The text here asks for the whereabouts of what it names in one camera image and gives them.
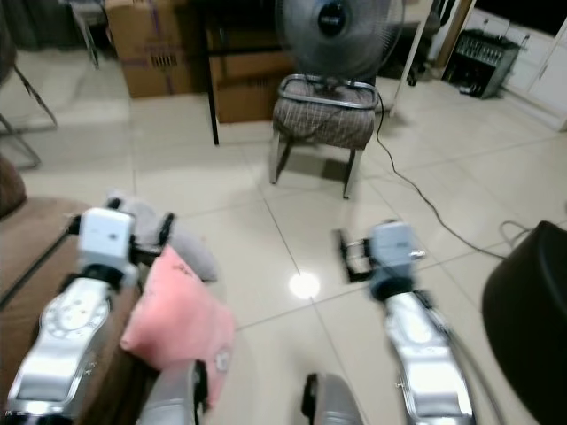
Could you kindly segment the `pink pillow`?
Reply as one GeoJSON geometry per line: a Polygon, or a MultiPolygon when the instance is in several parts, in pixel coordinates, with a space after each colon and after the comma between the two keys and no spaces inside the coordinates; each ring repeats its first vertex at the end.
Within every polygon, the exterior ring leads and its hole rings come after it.
{"type": "Polygon", "coordinates": [[[119,344],[157,369],[195,359],[207,372],[224,376],[234,337],[230,309],[174,248],[166,247],[150,268],[119,344]]]}

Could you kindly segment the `brown fabric sofa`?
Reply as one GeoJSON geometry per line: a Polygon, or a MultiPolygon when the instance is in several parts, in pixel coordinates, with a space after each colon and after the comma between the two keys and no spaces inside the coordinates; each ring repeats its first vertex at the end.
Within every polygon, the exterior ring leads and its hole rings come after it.
{"type": "MultiPolygon", "coordinates": [[[[66,258],[66,242],[21,287],[17,280],[48,250],[74,215],[89,209],[82,201],[29,196],[23,178],[0,158],[0,396],[7,402],[21,361],[31,349],[46,305],[77,271],[78,259],[66,258]]],[[[122,289],[101,328],[93,372],[74,425],[135,425],[157,373],[125,352],[119,340],[139,294],[122,289]]]]}

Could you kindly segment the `metal chair with plaid cushion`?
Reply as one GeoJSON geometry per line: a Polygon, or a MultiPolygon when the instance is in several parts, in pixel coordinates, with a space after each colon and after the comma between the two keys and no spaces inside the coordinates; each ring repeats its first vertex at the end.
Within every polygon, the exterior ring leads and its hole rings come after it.
{"type": "Polygon", "coordinates": [[[371,82],[288,74],[280,82],[273,106],[268,181],[279,182],[296,145],[338,147],[349,152],[343,198],[351,198],[358,158],[376,130],[380,103],[380,90],[371,82]]]}

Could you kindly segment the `grey right robot leg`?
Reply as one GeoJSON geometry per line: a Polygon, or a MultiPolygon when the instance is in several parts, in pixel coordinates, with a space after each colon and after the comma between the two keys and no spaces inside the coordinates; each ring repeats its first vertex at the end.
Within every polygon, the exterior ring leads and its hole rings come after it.
{"type": "Polygon", "coordinates": [[[308,425],[364,424],[351,386],[337,374],[308,374],[299,409],[308,425]]]}

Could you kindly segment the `grey robot leg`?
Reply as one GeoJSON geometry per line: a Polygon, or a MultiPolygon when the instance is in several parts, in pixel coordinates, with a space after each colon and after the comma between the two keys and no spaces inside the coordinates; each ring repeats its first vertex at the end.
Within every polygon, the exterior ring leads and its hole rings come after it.
{"type": "Polygon", "coordinates": [[[308,374],[299,409],[308,425],[364,424],[351,386],[337,374],[308,374]]]}
{"type": "Polygon", "coordinates": [[[201,425],[207,377],[201,360],[187,360],[159,372],[136,425],[201,425]]]}

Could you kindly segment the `grey left robot leg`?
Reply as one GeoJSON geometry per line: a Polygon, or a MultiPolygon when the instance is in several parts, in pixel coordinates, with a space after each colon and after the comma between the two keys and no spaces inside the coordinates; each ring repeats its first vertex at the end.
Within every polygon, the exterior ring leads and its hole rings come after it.
{"type": "Polygon", "coordinates": [[[136,425],[201,425],[207,377],[201,360],[187,360],[159,372],[136,425]]]}

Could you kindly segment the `low cardboard box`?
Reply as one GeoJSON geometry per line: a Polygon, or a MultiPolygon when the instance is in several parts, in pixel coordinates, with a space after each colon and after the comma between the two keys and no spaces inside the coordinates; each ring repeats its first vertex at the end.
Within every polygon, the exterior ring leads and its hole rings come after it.
{"type": "Polygon", "coordinates": [[[289,53],[280,49],[272,28],[227,26],[209,29],[209,48],[228,54],[210,54],[210,73],[220,124],[270,120],[278,86],[294,73],[289,53]],[[263,52],[232,53],[235,49],[262,48],[263,52]]]}

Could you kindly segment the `black round seat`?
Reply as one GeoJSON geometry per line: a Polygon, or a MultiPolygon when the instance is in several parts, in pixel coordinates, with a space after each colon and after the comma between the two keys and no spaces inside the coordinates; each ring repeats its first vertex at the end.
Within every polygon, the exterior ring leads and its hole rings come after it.
{"type": "Polygon", "coordinates": [[[567,230],[540,222],[486,280],[481,312],[527,412],[539,425],[567,425],[567,230]]]}

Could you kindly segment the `tall cardboard box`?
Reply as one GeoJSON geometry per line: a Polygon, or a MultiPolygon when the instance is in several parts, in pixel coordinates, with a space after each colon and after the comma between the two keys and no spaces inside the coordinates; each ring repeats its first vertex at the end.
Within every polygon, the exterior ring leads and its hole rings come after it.
{"type": "Polygon", "coordinates": [[[106,0],[105,13],[134,100],[206,92],[202,33],[188,0],[106,0]]]}

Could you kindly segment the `dark chair with metal legs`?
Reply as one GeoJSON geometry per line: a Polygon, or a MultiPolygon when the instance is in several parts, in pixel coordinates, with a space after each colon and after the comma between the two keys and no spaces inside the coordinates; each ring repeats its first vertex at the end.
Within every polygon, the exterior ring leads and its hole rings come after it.
{"type": "Polygon", "coordinates": [[[5,24],[4,17],[0,17],[0,81],[1,84],[4,84],[5,81],[11,77],[11,72],[15,72],[21,82],[23,82],[24,88],[27,90],[27,93],[35,98],[36,102],[39,103],[41,109],[45,110],[45,113],[48,114],[51,125],[48,127],[14,127],[11,122],[5,118],[5,116],[1,113],[0,114],[0,121],[3,124],[4,129],[1,130],[1,137],[9,136],[12,137],[13,144],[17,146],[23,147],[23,150],[27,154],[29,158],[28,165],[24,166],[16,166],[17,170],[24,171],[24,170],[34,170],[37,167],[42,165],[42,160],[40,155],[37,154],[33,147],[28,144],[23,138],[23,134],[25,133],[34,133],[34,131],[49,131],[57,129],[59,126],[59,122],[57,121],[56,114],[53,113],[53,110],[46,105],[43,97],[40,96],[39,90],[34,88],[31,84],[31,81],[23,74],[18,66],[16,65],[17,61],[17,51],[16,51],[16,44],[12,40],[11,31],[9,31],[7,24],[5,24]]]}

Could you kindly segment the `grey metal stool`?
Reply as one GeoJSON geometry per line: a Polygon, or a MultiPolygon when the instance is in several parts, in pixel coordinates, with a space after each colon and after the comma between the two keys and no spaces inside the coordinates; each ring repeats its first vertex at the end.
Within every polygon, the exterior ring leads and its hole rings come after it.
{"type": "Polygon", "coordinates": [[[105,15],[105,0],[61,0],[61,3],[67,4],[72,13],[74,24],[78,27],[88,50],[90,62],[94,68],[100,68],[100,57],[91,28],[108,21],[105,15]]]}

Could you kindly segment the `grey electric fan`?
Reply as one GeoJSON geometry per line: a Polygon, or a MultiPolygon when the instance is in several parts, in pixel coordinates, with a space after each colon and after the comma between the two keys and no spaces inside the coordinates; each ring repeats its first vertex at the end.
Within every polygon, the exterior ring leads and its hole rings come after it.
{"type": "Polygon", "coordinates": [[[276,31],[297,72],[332,80],[376,77],[404,19],[404,0],[276,0],[276,31]]]}

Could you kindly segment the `white pole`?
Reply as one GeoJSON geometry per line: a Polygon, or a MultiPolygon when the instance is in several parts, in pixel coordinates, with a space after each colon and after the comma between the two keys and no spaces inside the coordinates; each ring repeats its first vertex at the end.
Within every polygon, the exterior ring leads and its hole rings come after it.
{"type": "Polygon", "coordinates": [[[417,84],[417,57],[426,33],[434,34],[446,23],[448,0],[405,0],[404,26],[412,26],[413,36],[405,54],[400,77],[400,85],[410,88],[417,84]]]}

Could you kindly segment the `black plastic crate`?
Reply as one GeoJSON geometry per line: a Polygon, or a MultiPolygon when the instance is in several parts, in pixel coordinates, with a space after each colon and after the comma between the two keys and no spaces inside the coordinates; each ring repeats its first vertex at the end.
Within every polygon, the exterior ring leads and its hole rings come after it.
{"type": "Polygon", "coordinates": [[[494,97],[521,49],[521,44],[506,37],[466,29],[458,36],[441,80],[465,96],[494,97]]]}

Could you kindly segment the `white cabinet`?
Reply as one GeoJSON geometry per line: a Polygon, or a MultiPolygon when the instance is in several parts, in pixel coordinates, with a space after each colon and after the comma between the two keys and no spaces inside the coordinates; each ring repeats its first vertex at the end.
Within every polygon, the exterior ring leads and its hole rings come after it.
{"type": "Polygon", "coordinates": [[[521,46],[505,80],[506,98],[567,131],[567,0],[473,0],[462,28],[521,46]]]}

